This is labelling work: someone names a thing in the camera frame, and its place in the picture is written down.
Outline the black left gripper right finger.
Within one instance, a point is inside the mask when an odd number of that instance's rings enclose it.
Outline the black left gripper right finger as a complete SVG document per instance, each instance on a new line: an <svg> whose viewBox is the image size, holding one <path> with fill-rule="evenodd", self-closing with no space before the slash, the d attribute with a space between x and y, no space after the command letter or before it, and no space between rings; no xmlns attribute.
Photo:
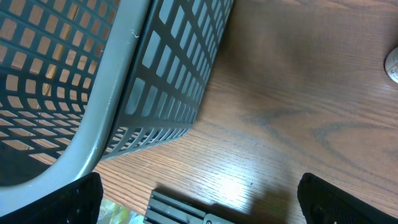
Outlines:
<svg viewBox="0 0 398 224"><path fill-rule="evenodd" d="M397 224L397 218L309 172L299 182L297 198L307 223Z"/></svg>

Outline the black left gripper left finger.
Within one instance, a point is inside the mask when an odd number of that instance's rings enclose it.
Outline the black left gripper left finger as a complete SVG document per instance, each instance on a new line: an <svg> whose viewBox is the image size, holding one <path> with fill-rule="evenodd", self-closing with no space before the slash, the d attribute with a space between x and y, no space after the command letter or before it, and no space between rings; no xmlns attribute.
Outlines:
<svg viewBox="0 0 398 224"><path fill-rule="evenodd" d="M14 212L1 217L1 223L96 223L103 184L92 172Z"/></svg>

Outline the green lid white jar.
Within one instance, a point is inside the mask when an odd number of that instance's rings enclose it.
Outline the green lid white jar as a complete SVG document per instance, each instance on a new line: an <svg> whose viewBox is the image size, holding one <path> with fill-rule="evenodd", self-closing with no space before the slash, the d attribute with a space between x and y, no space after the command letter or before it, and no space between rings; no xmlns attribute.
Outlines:
<svg viewBox="0 0 398 224"><path fill-rule="evenodd" d="M384 69L387 76L394 82L398 83L398 48L392 50L386 57Z"/></svg>

